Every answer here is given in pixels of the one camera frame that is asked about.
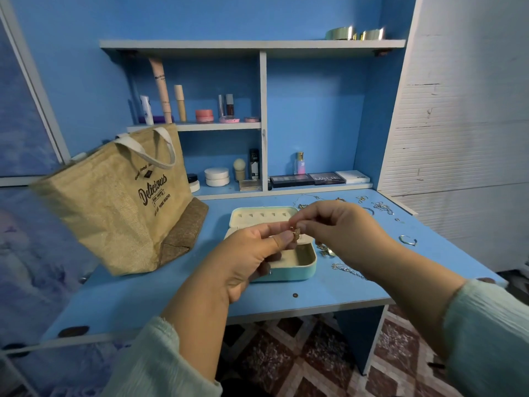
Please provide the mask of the light green left sleeve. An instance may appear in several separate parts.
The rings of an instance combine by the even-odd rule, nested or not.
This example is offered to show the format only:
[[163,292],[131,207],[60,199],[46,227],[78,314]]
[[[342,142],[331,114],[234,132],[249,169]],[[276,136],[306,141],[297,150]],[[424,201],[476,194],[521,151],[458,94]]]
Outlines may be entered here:
[[193,368],[179,347],[173,326],[154,317],[118,360],[100,397],[221,397],[221,384]]

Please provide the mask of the tall beige cosmetic tube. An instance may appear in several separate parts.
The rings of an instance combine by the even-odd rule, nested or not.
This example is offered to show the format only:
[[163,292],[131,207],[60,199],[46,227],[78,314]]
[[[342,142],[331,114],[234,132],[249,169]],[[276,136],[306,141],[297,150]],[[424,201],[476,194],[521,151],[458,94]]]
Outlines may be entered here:
[[149,63],[152,67],[152,71],[155,77],[156,86],[158,88],[162,113],[164,121],[167,124],[173,122],[172,111],[170,106],[169,94],[166,83],[166,76],[164,73],[163,63],[160,59],[149,58]]

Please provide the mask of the short beige concealer tube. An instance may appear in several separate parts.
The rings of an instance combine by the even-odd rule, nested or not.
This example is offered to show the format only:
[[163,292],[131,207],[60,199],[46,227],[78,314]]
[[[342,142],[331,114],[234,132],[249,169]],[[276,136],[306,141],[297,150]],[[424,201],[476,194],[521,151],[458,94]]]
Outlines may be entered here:
[[175,85],[174,86],[175,91],[175,98],[177,102],[177,110],[179,115],[180,122],[187,122],[187,113],[186,113],[186,107],[185,107],[185,97],[183,94],[183,88],[182,85]]

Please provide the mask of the colourful eyeshadow palette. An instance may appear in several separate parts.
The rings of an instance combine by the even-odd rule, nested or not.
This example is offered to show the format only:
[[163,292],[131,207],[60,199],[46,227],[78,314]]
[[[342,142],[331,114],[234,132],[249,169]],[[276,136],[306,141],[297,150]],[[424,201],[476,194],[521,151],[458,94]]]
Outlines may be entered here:
[[293,174],[270,176],[270,184],[273,188],[301,187],[315,185],[314,179],[308,174]]

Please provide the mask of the person's left hand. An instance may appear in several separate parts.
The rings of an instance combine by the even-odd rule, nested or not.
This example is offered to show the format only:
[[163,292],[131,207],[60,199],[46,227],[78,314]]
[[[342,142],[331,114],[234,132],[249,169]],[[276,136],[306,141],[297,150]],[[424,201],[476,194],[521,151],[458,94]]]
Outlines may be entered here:
[[273,222],[238,229],[219,243],[205,259],[205,265],[221,279],[230,304],[238,301],[251,281],[267,276],[270,263],[281,258],[281,253],[256,255],[255,243],[260,231],[265,230],[290,230],[290,224],[287,221]]

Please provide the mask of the blue desk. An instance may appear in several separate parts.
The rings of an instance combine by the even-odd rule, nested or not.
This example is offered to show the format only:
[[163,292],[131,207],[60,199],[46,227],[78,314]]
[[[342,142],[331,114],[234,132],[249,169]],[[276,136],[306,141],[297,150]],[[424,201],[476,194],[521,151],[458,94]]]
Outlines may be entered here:
[[[358,203],[357,196],[369,199]],[[153,273],[114,277],[98,267],[36,342],[0,344],[0,356],[24,356],[39,349],[131,339],[154,315],[159,314],[188,274],[228,232],[231,213],[240,207],[272,207],[310,204],[336,198],[363,207],[400,245],[453,270],[464,278],[506,280],[458,249],[414,218],[410,208],[373,189],[285,194],[203,200],[209,211],[195,247]],[[387,305],[392,299],[375,283],[332,268],[338,258],[318,255],[315,274],[304,281],[264,282],[252,285],[229,311],[228,324],[336,313],[339,327],[362,374],[367,372],[378,340]]]

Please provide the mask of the light green sleeve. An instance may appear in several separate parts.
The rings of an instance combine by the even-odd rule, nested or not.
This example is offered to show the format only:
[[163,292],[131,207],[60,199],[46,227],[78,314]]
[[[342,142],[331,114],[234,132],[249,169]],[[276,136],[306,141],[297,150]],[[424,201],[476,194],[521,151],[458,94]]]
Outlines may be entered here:
[[529,306],[502,287],[468,281],[443,321],[446,376],[464,397],[529,397]]
[[221,397],[221,384],[193,368],[179,347],[173,326],[154,317],[118,360],[100,397]]

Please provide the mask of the brown jute tote bag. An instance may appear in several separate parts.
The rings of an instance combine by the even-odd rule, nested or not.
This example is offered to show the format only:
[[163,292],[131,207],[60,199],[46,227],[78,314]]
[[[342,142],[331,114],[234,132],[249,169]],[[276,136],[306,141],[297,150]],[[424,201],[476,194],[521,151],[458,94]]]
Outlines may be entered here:
[[208,213],[190,190],[175,124],[117,138],[30,188],[114,276],[190,252]]

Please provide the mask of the light green right sleeve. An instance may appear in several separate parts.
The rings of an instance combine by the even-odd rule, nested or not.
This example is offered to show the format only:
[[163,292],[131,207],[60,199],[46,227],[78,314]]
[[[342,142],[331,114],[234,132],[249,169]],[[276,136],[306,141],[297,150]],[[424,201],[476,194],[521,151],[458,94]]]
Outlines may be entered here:
[[502,287],[468,281],[443,321],[446,376],[464,397],[529,397],[529,306]]

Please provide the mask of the black eyeshadow palette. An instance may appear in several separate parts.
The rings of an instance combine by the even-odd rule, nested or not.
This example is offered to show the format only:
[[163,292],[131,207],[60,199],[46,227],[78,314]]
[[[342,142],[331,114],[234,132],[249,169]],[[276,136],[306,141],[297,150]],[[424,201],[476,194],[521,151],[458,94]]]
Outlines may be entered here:
[[341,185],[347,183],[347,181],[336,172],[309,173],[308,176],[314,182],[315,186]]

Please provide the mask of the mint green jewelry box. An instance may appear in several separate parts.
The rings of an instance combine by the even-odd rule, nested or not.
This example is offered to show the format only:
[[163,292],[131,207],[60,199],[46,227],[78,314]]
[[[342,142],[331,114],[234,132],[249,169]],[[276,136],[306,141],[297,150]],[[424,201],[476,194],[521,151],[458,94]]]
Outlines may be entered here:
[[[240,207],[232,211],[227,238],[238,229],[263,223],[288,221],[298,209],[292,206]],[[300,281],[311,278],[316,271],[317,255],[314,239],[300,234],[294,250],[285,250],[279,260],[270,263],[270,273],[254,282]]]

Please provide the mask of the person's left forearm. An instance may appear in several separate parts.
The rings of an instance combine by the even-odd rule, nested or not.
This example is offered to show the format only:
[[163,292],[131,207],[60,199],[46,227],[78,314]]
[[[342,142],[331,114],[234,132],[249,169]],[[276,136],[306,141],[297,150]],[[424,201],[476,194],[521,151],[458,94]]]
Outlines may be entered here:
[[210,381],[215,380],[229,305],[228,289],[219,277],[195,273],[161,314],[179,336],[182,357]]

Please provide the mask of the person's right forearm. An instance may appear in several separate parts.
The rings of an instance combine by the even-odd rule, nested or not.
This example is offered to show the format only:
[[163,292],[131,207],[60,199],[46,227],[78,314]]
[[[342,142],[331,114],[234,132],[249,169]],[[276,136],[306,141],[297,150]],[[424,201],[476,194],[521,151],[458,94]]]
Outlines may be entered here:
[[391,239],[356,258],[356,269],[380,285],[432,350],[447,360],[444,317],[468,280]]

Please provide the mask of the small white cosmetic tube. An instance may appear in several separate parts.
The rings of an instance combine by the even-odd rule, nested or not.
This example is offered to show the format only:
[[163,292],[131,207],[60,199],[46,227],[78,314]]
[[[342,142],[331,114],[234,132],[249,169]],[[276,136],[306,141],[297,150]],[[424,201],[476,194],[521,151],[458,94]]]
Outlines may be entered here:
[[140,101],[141,101],[143,118],[144,118],[145,124],[148,126],[153,126],[154,119],[153,119],[149,97],[146,95],[140,95]]

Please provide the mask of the person's right hand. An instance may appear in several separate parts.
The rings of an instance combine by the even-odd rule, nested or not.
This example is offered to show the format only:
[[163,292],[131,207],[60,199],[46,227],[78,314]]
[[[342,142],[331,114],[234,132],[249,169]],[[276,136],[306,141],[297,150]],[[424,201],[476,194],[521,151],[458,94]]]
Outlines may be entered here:
[[366,278],[371,277],[371,269],[384,255],[387,235],[362,207],[340,200],[319,200],[295,213],[288,222],[295,226],[299,221],[328,225],[327,246]]

